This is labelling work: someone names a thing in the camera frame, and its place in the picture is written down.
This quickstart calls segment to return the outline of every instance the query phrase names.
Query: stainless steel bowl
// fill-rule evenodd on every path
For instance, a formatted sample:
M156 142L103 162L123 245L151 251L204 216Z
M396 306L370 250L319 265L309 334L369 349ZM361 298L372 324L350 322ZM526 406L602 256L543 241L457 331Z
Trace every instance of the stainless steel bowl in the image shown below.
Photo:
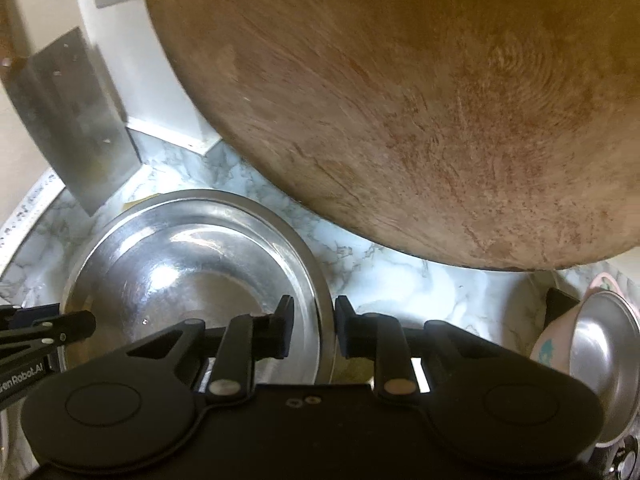
M293 296L289 358L263 360L256 381L328 382L335 335L328 287L313 254L274 213L213 190L134 206L91 243L65 288L64 312L91 310L95 334L65 350L73 367L189 317L208 327L275 310Z
M605 423L598 446L610 446L628 433L640 407L640 328L619 295L603 290L582 304L569 374L600 398Z

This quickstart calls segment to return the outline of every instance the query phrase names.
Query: knife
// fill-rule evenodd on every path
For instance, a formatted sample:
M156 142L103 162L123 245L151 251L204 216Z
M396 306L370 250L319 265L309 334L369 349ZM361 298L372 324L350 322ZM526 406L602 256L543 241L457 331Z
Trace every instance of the knife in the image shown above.
M89 215L140 168L79 28L28 58L14 50L0 0L0 79L31 139Z

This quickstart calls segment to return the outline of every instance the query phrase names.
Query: marble countertop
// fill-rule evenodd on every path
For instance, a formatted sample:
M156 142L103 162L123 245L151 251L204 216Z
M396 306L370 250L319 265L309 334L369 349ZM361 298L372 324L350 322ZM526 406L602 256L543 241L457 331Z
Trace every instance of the marble countertop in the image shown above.
M346 294L358 313L391 314L406 326L446 320L528 355L542 332L544 296L550 286L578 297L596 274L606 271L633 303L640 304L639 287L607 262L554 272L497 272L428 262L321 219L284 195L223 142L201 157L138 132L132 132L132 137L144 163L142 169L92 218L63 190L29 235L20 239L0 277L1 300L23 306L60 301L78 254L125 203L155 193L207 188L236 193L271 209L311 248L332 297ZM17 410L10 411L10 420ZM33 458L24 446L14 417L10 445L14 459L8 463L8 478L21 478L33 468Z

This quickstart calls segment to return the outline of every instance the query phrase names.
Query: white wall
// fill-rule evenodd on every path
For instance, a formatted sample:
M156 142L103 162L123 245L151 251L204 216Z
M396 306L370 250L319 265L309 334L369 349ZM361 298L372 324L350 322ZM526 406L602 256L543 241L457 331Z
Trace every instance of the white wall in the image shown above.
M640 247L610 259L609 263L631 278L636 285L640 285Z
M80 22L76 0L15 0L26 42L18 42L19 54L28 55ZM47 168L16 114L4 88L0 89L0 225L20 203Z
M204 155L220 140L196 110L164 54L145 0L97 9L78 0L84 36L95 46L122 104L127 125Z

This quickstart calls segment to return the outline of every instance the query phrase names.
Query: wooden cutting board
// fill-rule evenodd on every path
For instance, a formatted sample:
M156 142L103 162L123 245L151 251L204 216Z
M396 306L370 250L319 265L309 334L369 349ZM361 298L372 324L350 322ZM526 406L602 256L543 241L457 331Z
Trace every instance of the wooden cutting board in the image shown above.
M640 0L146 0L187 93L321 216L548 269L640 240Z

